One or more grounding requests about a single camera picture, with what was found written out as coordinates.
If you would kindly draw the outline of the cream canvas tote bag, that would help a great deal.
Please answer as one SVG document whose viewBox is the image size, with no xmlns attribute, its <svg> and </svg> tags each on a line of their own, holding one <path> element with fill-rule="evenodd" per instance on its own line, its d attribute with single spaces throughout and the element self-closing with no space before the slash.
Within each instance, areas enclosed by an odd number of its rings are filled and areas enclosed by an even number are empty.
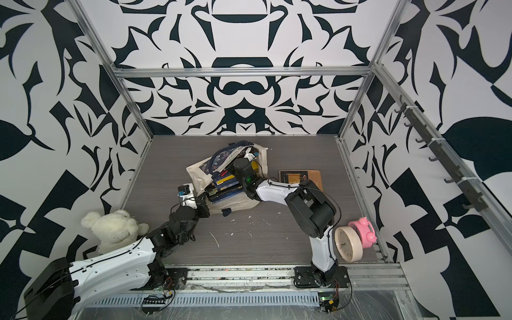
<svg viewBox="0 0 512 320">
<path fill-rule="evenodd" d="M 249 141 L 233 143 L 216 151 L 213 156 L 186 168 L 197 197 L 204 199 L 210 213 L 229 215 L 256 207 L 259 202 L 244 192 L 241 178 L 233 164 L 246 162 L 255 176 L 266 177 L 268 148 Z"/>
</svg>

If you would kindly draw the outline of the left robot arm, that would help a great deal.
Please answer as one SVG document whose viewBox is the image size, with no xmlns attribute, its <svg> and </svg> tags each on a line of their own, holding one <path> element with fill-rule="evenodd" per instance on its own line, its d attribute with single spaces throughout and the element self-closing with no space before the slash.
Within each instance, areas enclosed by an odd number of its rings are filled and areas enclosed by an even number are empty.
<svg viewBox="0 0 512 320">
<path fill-rule="evenodd" d="M 209 216 L 205 204 L 180 205 L 161 227 L 123 248 L 82 261 L 50 262 L 23 295 L 26 318 L 69 319 L 118 293 L 163 285 L 169 277 L 163 259 L 193 241 L 197 223 Z"/>
</svg>

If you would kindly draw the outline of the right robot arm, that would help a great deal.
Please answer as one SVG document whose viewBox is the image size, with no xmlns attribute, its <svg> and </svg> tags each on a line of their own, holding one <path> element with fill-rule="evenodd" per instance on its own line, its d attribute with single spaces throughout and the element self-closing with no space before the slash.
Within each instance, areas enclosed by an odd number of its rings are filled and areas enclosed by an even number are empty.
<svg viewBox="0 0 512 320">
<path fill-rule="evenodd" d="M 337 258 L 332 237 L 337 209 L 313 181 L 286 184 L 259 176 L 248 159 L 236 159 L 229 167 L 246 195 L 256 201 L 286 205 L 300 229 L 309 237 L 311 264 L 316 271 L 332 273 Z"/>
</svg>

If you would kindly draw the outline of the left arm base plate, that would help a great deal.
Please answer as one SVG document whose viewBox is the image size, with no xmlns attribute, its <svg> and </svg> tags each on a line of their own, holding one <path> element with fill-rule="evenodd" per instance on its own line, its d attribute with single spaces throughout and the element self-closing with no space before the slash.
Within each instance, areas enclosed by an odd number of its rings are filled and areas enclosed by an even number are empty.
<svg viewBox="0 0 512 320">
<path fill-rule="evenodd" d="M 159 269 L 149 272 L 148 282 L 133 291 L 144 290 L 174 290 L 180 289 L 187 283 L 188 268 Z"/>
</svg>

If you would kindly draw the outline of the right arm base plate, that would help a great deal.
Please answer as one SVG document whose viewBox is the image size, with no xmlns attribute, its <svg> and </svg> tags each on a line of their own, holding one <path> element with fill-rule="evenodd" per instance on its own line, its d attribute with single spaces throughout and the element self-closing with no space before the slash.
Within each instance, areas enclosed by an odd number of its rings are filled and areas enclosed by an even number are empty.
<svg viewBox="0 0 512 320">
<path fill-rule="evenodd" d="M 326 272 L 312 266 L 295 267 L 293 285 L 299 289 L 349 288 L 347 268 L 333 265 Z"/>
</svg>

